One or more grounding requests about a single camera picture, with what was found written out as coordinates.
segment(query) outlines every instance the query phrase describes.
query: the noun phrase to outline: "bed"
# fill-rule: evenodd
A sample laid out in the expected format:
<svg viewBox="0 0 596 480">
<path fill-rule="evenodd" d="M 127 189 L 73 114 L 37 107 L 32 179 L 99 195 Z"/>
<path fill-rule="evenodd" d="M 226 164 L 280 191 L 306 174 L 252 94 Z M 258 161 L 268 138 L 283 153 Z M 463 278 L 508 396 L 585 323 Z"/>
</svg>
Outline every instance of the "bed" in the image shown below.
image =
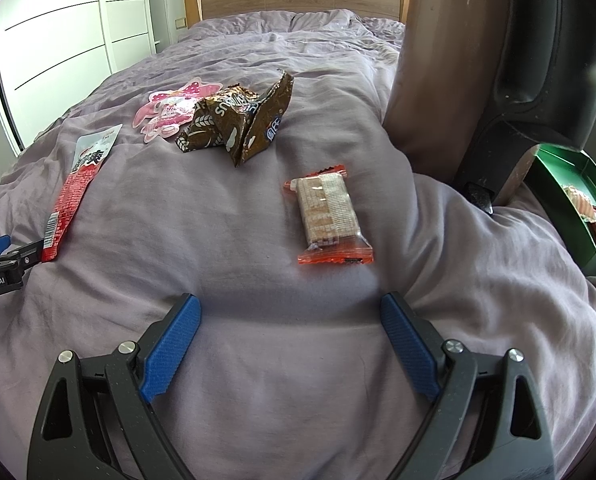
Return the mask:
<svg viewBox="0 0 596 480">
<path fill-rule="evenodd" d="M 371 10 L 375 0 L 221 1 L 187 0 L 180 43 L 108 78 L 2 178 L 0 235 L 37 240 L 76 139 L 124 124 L 57 259 L 0 297 L 2 462 L 25 477 L 60 351 L 108 353 L 191 292 L 203 323 L 155 409 L 197 478 L 386 478 L 428 408 L 380 325 L 379 298 L 398 290 L 472 351 L 522 349 L 561 476 L 596 435 L 596 278 L 526 188 L 490 217 L 393 147 L 381 123 L 407 0 L 389 12 Z M 262 91 L 278 70 L 295 77 L 291 104 L 273 144 L 240 168 L 221 148 L 183 153 L 130 127 L 153 91 L 194 76 Z M 371 265 L 297 264 L 302 223 L 283 182 L 332 164 L 347 167 Z M 118 428 L 113 437 L 138 477 Z"/>
</svg>

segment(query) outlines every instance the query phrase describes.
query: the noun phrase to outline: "purple bedsheet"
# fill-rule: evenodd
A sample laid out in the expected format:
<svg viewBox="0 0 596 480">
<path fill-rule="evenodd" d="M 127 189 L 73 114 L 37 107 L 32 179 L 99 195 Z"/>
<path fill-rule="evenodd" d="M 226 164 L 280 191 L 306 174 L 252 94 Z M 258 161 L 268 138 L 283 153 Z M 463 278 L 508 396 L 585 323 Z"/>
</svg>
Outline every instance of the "purple bedsheet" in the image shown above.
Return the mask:
<svg viewBox="0 0 596 480">
<path fill-rule="evenodd" d="M 381 126 L 402 29 L 365 23 L 346 10 L 201 22 L 107 79 L 3 177 L 0 235 L 37 240 L 76 139 L 124 123 L 57 259 L 0 297 L 0 458 L 17 478 L 59 352 L 137 339 L 182 292 L 200 298 L 203 323 L 155 409 L 199 479 L 386 478 L 428 407 L 379 322 L 392 290 L 472 351 L 524 351 L 558 475 L 584 448 L 596 431 L 596 279 L 526 189 L 489 217 L 412 173 Z M 241 168 L 223 148 L 182 153 L 130 127 L 155 90 L 201 76 L 262 91 L 280 69 L 295 76 L 291 105 Z M 297 264 L 302 222 L 283 181 L 332 164 L 347 166 L 372 265 Z"/>
</svg>

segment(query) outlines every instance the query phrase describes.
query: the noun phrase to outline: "green box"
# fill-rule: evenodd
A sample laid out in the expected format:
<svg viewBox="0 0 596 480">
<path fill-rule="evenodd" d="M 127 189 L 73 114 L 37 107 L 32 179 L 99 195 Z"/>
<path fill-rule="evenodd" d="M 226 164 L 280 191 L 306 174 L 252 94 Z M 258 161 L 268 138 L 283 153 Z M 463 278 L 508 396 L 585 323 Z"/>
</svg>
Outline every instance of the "green box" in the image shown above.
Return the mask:
<svg viewBox="0 0 596 480">
<path fill-rule="evenodd" d="M 596 164 L 585 152 L 543 144 L 524 180 L 585 276 L 596 276 L 596 243 L 562 186 L 574 186 L 596 206 Z"/>
</svg>

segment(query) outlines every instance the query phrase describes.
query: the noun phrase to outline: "red snack package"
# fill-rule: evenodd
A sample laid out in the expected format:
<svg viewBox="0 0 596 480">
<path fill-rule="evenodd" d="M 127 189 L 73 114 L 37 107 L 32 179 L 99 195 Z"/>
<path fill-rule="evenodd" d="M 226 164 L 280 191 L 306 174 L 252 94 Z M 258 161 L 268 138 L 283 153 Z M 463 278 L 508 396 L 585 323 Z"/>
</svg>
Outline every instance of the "red snack package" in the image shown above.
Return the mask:
<svg viewBox="0 0 596 480">
<path fill-rule="evenodd" d="M 358 218 L 345 186 L 347 170 L 334 166 L 285 182 L 298 195 L 309 246 L 299 264 L 370 264 L 373 248 L 360 231 Z"/>
<path fill-rule="evenodd" d="M 49 216 L 44 232 L 43 262 L 49 262 L 58 255 L 60 240 L 78 210 L 86 187 L 100 170 L 100 166 L 111 150 L 121 127 L 122 125 L 118 124 L 103 132 L 82 136 L 76 142 L 76 154 L 73 158 L 71 173 L 60 190 L 60 195 L 56 200 L 53 213 Z"/>
</svg>

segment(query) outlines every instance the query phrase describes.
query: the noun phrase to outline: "white wardrobe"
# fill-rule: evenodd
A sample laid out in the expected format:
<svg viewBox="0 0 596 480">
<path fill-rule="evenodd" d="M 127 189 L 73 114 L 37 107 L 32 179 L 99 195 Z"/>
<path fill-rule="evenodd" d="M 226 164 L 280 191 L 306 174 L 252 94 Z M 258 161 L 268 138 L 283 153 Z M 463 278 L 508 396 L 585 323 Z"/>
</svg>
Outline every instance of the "white wardrobe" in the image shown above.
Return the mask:
<svg viewBox="0 0 596 480">
<path fill-rule="evenodd" d="M 0 0 L 1 91 L 23 147 L 150 54 L 148 0 Z"/>
</svg>

